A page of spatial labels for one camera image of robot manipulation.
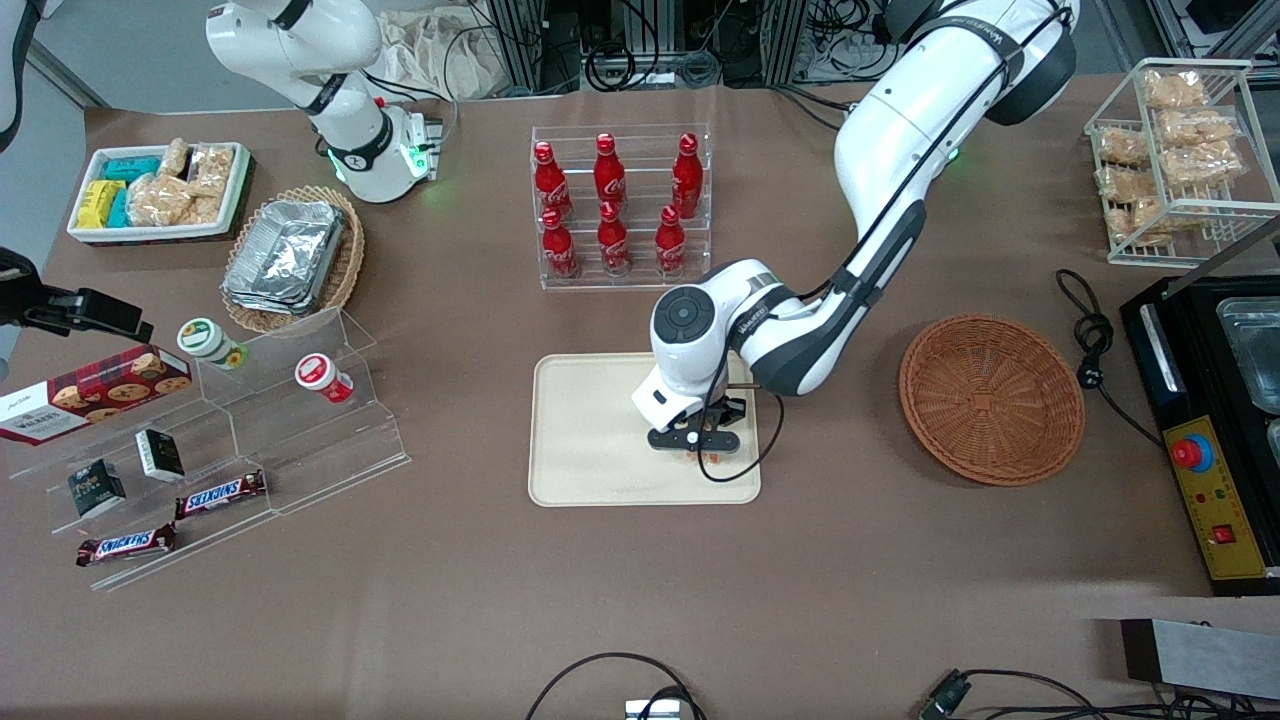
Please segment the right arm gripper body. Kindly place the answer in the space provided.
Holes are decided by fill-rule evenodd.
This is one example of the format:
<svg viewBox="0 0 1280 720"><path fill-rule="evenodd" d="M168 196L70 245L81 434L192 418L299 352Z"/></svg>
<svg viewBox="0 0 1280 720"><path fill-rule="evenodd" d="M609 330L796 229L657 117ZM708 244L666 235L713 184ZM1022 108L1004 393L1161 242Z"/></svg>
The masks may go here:
<svg viewBox="0 0 1280 720"><path fill-rule="evenodd" d="M36 265L24 255L1 249L1 324L29 327L29 313L46 302Z"/></svg>

